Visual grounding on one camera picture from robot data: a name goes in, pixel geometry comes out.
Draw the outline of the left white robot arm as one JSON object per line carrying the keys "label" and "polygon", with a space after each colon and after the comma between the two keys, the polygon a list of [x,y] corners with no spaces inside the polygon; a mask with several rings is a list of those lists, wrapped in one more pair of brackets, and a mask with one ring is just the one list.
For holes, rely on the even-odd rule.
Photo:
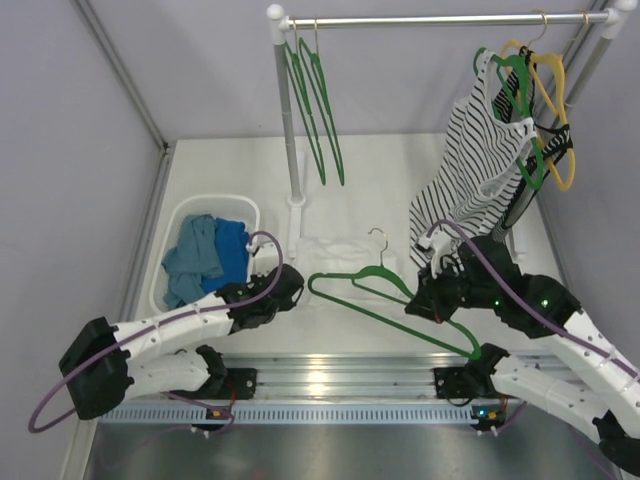
{"label": "left white robot arm", "polygon": [[303,276],[285,264],[152,318],[89,321],[59,362],[77,416],[94,419],[158,393],[228,396],[233,381],[212,341],[270,323],[292,310],[303,290]]}

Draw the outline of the white tank top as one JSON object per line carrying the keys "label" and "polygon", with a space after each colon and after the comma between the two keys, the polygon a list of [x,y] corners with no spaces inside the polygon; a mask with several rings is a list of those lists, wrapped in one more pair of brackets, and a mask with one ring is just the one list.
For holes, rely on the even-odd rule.
{"label": "white tank top", "polygon": [[[377,229],[369,239],[338,238],[324,239],[305,237],[297,243],[294,267],[309,280],[314,274],[354,275],[366,267],[383,266],[400,276],[399,262],[389,247],[384,233]],[[409,289],[401,288],[385,278],[368,276],[352,281],[350,278],[318,277],[313,288],[327,295],[353,303],[405,301]]]}

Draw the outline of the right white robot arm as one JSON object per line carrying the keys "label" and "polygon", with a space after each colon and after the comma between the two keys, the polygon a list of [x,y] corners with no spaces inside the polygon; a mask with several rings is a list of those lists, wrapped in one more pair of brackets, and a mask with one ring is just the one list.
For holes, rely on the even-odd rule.
{"label": "right white robot arm", "polygon": [[448,395],[517,397],[587,436],[619,469],[639,473],[639,371],[598,330],[580,301],[546,275],[524,273],[488,236],[461,244],[431,271],[435,255],[411,249],[418,291],[405,311],[436,323],[460,309],[490,310],[510,329],[553,353],[583,383],[543,374],[505,347],[484,343],[445,383]]}

